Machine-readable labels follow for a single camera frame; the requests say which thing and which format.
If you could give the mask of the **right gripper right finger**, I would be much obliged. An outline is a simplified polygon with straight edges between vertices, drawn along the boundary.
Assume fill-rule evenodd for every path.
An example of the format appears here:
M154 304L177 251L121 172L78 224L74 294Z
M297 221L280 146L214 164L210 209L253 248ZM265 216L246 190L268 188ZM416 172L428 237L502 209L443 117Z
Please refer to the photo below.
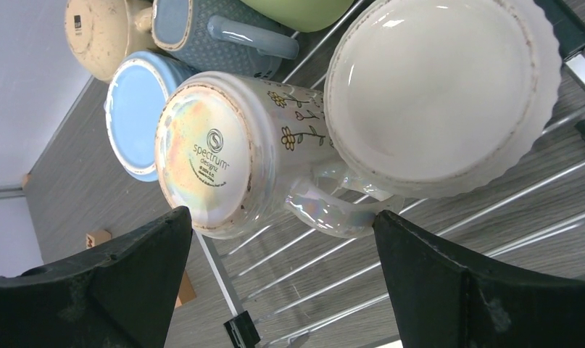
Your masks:
M508 265L388 210L373 229L404 347L585 347L585 281Z

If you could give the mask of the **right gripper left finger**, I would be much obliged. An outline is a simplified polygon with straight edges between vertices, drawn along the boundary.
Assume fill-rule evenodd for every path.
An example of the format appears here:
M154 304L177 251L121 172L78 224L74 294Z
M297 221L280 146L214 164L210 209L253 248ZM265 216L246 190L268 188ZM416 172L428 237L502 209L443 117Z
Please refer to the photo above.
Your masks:
M177 207L73 256L0 276L0 347L163 347L192 240Z

